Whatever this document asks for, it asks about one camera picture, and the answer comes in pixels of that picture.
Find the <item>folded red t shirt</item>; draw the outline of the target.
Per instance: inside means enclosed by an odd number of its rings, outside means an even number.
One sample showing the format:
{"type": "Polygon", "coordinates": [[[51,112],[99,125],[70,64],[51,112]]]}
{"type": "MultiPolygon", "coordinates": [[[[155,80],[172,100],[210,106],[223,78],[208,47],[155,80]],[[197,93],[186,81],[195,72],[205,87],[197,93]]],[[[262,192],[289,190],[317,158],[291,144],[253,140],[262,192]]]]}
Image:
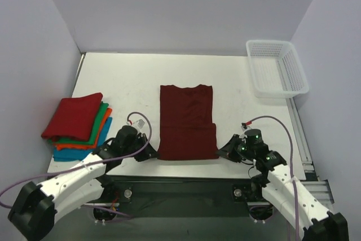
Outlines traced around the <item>folded red t shirt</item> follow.
{"type": "Polygon", "coordinates": [[[102,99],[102,93],[79,98],[63,98],[41,137],[43,139],[67,137],[79,141],[88,140],[102,99]]]}

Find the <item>folded blue t shirt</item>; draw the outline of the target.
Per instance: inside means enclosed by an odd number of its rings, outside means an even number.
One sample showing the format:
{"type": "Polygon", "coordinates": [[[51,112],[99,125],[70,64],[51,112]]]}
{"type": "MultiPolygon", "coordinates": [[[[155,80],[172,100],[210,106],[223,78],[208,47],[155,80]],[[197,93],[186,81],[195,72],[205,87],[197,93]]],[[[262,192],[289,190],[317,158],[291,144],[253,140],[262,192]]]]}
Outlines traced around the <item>folded blue t shirt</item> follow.
{"type": "MultiPolygon", "coordinates": [[[[105,121],[103,128],[100,131],[98,141],[95,147],[102,145],[105,140],[107,139],[107,135],[111,126],[113,118],[108,117],[105,121]]],[[[55,147],[53,149],[53,158],[54,161],[58,162],[69,162],[69,161],[76,161],[76,160],[83,160],[88,154],[92,153],[94,148],[88,150],[80,150],[76,148],[65,148],[58,151],[55,147]]]]}

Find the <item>folded green t shirt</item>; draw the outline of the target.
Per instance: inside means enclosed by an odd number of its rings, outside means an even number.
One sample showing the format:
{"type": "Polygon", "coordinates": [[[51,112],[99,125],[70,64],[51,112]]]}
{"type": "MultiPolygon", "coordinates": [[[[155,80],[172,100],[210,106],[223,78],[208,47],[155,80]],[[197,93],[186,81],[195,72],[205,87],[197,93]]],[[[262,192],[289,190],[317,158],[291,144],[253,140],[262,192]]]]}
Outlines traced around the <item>folded green t shirt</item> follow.
{"type": "Polygon", "coordinates": [[[47,139],[48,141],[56,144],[56,143],[77,143],[77,142],[87,142],[91,139],[93,139],[93,136],[95,135],[96,133],[96,130],[97,128],[99,127],[99,124],[105,114],[105,111],[106,109],[109,108],[109,104],[108,103],[104,103],[104,102],[101,102],[101,105],[100,105],[100,108],[99,108],[99,111],[98,111],[98,114],[95,118],[95,121],[94,121],[94,124],[93,124],[93,129],[92,129],[92,132],[91,132],[91,136],[88,140],[85,140],[85,141],[79,141],[79,140],[75,140],[75,139],[70,139],[70,138],[67,138],[67,137],[61,137],[61,138],[58,138],[58,139],[47,139]]]}

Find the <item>folded orange t shirt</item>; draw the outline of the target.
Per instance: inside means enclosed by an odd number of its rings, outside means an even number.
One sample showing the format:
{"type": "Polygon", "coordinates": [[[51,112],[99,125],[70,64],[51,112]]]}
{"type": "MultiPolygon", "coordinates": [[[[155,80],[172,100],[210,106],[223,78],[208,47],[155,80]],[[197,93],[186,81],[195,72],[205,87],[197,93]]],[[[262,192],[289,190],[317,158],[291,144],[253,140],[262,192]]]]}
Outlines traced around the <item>folded orange t shirt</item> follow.
{"type": "Polygon", "coordinates": [[[87,142],[77,142],[77,143],[56,143],[55,144],[55,149],[57,151],[61,151],[63,149],[66,149],[66,148],[70,148],[70,149],[78,149],[78,150],[89,150],[89,149],[92,149],[92,148],[95,148],[96,147],[96,144],[98,142],[98,139],[99,139],[99,135],[100,135],[100,132],[102,131],[104,125],[105,125],[105,122],[107,120],[107,118],[110,117],[112,113],[112,109],[111,108],[107,108],[106,111],[105,111],[105,114],[99,124],[99,127],[97,128],[96,130],[96,133],[95,135],[93,136],[93,139],[87,141],[87,142]]]}

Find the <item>white plastic basket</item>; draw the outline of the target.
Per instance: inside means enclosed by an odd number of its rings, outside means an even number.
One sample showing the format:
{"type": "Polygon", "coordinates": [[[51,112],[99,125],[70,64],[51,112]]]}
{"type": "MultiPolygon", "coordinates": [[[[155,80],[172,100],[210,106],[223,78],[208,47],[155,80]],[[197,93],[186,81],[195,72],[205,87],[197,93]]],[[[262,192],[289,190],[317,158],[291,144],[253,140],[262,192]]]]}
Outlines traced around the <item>white plastic basket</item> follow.
{"type": "Polygon", "coordinates": [[[283,99],[309,92],[305,72],[292,43],[248,40],[246,52],[255,96],[283,99]]]}

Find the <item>dark red t shirt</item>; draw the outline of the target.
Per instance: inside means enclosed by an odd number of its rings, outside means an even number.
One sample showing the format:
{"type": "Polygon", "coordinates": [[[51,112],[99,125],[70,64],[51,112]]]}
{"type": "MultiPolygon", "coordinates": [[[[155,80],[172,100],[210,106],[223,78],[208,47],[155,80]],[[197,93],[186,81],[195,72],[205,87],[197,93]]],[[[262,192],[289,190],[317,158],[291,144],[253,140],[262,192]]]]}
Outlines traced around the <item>dark red t shirt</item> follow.
{"type": "Polygon", "coordinates": [[[159,159],[217,159],[217,128],[212,117],[211,86],[161,85],[159,159]]]}

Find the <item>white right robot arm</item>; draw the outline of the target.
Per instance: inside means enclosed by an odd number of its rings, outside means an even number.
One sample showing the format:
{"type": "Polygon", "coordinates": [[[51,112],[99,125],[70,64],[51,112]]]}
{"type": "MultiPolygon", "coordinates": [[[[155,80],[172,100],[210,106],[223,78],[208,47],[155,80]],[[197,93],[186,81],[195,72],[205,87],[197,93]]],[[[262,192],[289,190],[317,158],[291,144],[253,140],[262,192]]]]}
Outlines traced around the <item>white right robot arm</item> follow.
{"type": "Polygon", "coordinates": [[[259,175],[251,179],[250,189],[242,192],[242,197],[269,202],[301,240],[349,240],[346,218],[330,211],[311,194],[281,154],[269,149],[259,129],[233,135],[217,155],[235,163],[252,162],[259,175]]]}

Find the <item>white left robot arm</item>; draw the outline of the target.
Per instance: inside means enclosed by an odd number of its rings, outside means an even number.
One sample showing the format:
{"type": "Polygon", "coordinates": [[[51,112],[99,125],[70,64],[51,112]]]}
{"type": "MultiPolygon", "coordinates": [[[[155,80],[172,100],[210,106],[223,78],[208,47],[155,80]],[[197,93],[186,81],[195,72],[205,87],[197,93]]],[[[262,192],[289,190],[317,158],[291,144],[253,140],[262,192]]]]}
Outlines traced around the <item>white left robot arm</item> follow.
{"type": "Polygon", "coordinates": [[[96,199],[110,201],[114,189],[104,182],[107,173],[147,147],[149,142],[142,142],[142,126],[142,120],[125,125],[74,167],[39,184],[24,185],[8,220],[27,240],[42,240],[58,220],[74,209],[96,199]]]}

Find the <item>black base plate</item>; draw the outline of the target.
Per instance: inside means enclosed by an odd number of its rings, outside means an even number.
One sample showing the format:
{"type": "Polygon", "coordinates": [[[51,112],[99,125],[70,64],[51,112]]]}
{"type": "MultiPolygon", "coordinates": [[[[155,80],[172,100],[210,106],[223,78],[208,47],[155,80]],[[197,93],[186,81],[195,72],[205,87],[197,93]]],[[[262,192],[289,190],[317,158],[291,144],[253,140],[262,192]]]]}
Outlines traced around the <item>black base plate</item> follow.
{"type": "Polygon", "coordinates": [[[96,204],[134,218],[248,217],[267,220],[275,208],[251,179],[109,176],[96,204]]]}

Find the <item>aluminium rail frame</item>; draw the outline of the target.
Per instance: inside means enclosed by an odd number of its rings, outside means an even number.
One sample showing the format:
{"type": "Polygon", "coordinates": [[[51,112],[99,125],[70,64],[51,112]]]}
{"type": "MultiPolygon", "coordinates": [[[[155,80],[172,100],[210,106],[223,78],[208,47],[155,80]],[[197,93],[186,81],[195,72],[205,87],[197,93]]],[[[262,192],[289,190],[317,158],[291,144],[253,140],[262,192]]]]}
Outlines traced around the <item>aluminium rail frame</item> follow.
{"type": "Polygon", "coordinates": [[[299,149],[303,171],[305,172],[306,180],[303,181],[305,187],[312,193],[317,201],[322,203],[329,209],[333,208],[334,198],[329,185],[329,182],[321,180],[316,173],[314,162],[311,157],[311,152],[307,144],[307,140],[303,131],[301,120],[296,108],[294,99],[286,99],[290,119],[294,134],[296,136],[296,142],[299,149]]]}

